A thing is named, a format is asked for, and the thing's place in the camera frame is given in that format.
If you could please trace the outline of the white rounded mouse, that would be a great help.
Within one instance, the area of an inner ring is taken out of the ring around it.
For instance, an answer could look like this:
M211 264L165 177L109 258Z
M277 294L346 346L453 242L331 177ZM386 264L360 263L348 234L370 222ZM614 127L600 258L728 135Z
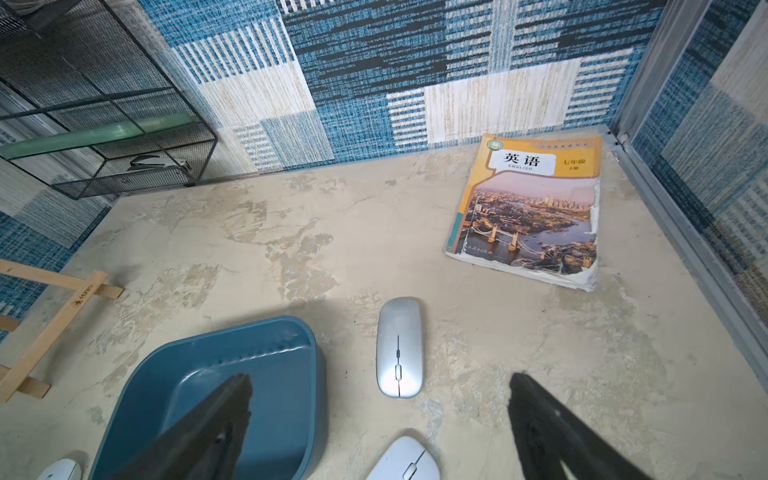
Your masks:
M380 457L367 480L440 480L436 460L415 438L396 439Z

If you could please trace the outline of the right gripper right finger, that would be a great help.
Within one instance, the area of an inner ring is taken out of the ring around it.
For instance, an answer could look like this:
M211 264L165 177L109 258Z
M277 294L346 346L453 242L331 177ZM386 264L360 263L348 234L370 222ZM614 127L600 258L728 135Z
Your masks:
M510 379L507 411L526 479L646 479L532 376Z

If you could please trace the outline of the silver mouse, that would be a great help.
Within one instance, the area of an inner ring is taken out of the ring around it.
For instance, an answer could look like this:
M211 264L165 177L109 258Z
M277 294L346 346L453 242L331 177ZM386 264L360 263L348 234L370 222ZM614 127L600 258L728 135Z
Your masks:
M424 382L423 319L419 302L399 297L386 302L379 314L376 380L392 398L412 398Z

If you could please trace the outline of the teal plastic storage box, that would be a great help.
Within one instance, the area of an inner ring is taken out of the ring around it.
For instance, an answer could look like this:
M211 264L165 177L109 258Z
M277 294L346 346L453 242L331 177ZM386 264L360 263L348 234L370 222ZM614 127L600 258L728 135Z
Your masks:
M280 316L189 337L149 354L126 382L92 462L107 479L234 374L252 384L237 479L306 479L328 435L326 363L302 320Z

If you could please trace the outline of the white slim mouse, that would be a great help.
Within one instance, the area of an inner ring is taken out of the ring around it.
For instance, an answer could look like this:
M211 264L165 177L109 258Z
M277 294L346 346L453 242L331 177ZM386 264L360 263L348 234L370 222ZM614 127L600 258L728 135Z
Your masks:
M37 480L81 480L80 464L70 458L62 458L46 467Z

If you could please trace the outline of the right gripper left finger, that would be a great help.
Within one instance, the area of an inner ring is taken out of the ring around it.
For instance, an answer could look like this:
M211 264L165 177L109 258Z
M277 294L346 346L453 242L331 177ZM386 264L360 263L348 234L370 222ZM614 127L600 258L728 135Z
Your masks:
M252 384L235 374L112 475L114 479L232 479L250 421Z

